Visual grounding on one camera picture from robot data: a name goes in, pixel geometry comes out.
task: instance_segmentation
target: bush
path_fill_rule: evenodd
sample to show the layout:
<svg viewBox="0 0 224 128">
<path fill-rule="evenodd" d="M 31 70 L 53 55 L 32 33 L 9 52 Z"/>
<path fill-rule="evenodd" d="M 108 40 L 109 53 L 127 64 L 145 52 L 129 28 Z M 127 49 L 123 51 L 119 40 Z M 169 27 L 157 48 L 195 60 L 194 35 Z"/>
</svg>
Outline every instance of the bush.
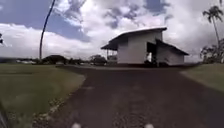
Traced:
<svg viewBox="0 0 224 128">
<path fill-rule="evenodd" d="M 70 59 L 68 61 L 69 64 L 75 64 L 75 65 L 81 65 L 81 63 L 83 63 L 82 59 Z"/>
<path fill-rule="evenodd" d="M 61 55 L 50 55 L 42 60 L 44 64 L 57 64 L 63 63 L 66 64 L 67 59 Z"/>
<path fill-rule="evenodd" d="M 95 55 L 91 57 L 90 62 L 93 63 L 94 65 L 101 66 L 105 65 L 107 63 L 107 60 L 101 55 Z"/>
</svg>

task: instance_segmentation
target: driveway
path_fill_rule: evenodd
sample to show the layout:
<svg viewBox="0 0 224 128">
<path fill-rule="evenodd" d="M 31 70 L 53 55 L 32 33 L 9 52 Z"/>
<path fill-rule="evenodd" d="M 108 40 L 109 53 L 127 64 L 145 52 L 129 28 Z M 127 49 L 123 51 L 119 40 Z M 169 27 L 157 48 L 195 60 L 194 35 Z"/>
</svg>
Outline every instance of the driveway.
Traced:
<svg viewBox="0 0 224 128">
<path fill-rule="evenodd" d="M 52 128 L 223 128 L 224 94 L 179 69 L 94 70 L 66 67 L 87 76 L 60 107 Z"/>
</svg>

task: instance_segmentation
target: lawn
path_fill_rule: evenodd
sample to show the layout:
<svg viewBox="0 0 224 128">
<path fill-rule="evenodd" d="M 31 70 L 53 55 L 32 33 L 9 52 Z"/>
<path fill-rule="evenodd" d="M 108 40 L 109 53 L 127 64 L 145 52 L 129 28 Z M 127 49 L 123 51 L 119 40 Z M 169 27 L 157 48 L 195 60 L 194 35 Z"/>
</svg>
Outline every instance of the lawn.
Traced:
<svg viewBox="0 0 224 128">
<path fill-rule="evenodd" d="M 30 128 L 34 117 L 53 111 L 84 79 L 54 66 L 0 65 L 0 99 L 14 128 Z"/>
<path fill-rule="evenodd" d="M 207 64 L 182 72 L 205 86 L 224 92 L 224 64 Z"/>
</svg>

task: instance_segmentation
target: building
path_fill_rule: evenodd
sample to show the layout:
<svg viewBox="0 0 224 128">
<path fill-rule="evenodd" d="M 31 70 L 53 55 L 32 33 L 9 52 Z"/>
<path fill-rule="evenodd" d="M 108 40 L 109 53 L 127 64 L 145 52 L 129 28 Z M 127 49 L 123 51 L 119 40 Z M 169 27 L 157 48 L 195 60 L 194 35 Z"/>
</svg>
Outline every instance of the building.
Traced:
<svg viewBox="0 0 224 128">
<path fill-rule="evenodd" d="M 123 33 L 103 46 L 103 50 L 117 51 L 118 64 L 144 64 L 151 56 L 151 62 L 168 65 L 184 64 L 188 53 L 163 42 L 163 31 L 155 28 Z"/>
</svg>

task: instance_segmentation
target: roof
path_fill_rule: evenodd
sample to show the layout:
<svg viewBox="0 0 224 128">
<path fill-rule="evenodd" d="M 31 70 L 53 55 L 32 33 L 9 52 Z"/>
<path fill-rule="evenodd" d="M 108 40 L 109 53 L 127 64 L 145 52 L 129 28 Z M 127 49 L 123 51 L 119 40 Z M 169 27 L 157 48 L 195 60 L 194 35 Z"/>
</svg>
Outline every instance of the roof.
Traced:
<svg viewBox="0 0 224 128">
<path fill-rule="evenodd" d="M 118 48 L 118 44 L 122 42 L 127 42 L 128 37 L 130 36 L 142 35 L 149 32 L 162 32 L 165 30 L 167 30 L 167 28 L 163 27 L 163 28 L 153 28 L 153 29 L 144 29 L 144 30 L 126 32 L 110 40 L 109 44 L 103 46 L 101 49 L 109 49 L 115 51 Z"/>
<path fill-rule="evenodd" d="M 167 43 L 164 43 L 163 41 L 161 41 L 159 39 L 156 39 L 156 44 L 159 45 L 159 46 L 169 47 L 171 50 L 173 50 L 174 52 L 177 52 L 179 54 L 182 54 L 182 55 L 185 55 L 185 56 L 189 55 L 188 53 L 178 49 L 177 47 L 175 47 L 173 45 L 170 45 L 170 44 L 167 44 Z"/>
</svg>

